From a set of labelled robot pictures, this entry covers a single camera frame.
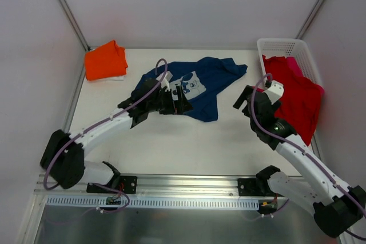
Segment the navy blue printed t-shirt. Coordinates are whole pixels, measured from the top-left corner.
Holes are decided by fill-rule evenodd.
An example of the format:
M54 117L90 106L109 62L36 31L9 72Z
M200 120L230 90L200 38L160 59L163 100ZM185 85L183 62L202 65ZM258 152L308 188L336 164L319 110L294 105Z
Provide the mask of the navy blue printed t-shirt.
M218 120L217 95L239 80L247 72L247 65L238 65L233 58L204 57L196 62L174 61L165 65L163 61L143 74L131 95L135 95L148 79L157 79L166 70L171 73L169 87L172 98L177 98L176 87L191 104L192 110L183 114L202 122Z

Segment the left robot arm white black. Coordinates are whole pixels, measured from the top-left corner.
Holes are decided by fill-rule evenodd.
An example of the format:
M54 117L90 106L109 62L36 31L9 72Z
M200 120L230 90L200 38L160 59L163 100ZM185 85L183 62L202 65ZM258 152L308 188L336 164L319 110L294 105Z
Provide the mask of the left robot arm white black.
M145 121L150 113L183 115L191 110L193 106L182 86L147 79L101 121L74 133L55 131L46 145L40 166L46 172L45 177L52 177L55 185L63 189L87 183L89 193L123 191L127 185L118 169L107 161L86 161L87 154L113 135Z

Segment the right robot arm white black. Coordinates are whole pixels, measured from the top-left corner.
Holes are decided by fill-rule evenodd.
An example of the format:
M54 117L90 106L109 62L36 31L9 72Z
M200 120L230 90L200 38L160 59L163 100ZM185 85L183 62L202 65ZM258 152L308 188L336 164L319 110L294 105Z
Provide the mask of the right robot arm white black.
M296 130L275 117L284 93L282 84L271 82L264 91L246 86L233 107L243 108L250 128L260 141L284 157L305 183L290 179L275 166L256 174L255 190L267 196L276 193L308 212L323 233L337 238L365 217L365 190L338 177L308 148Z

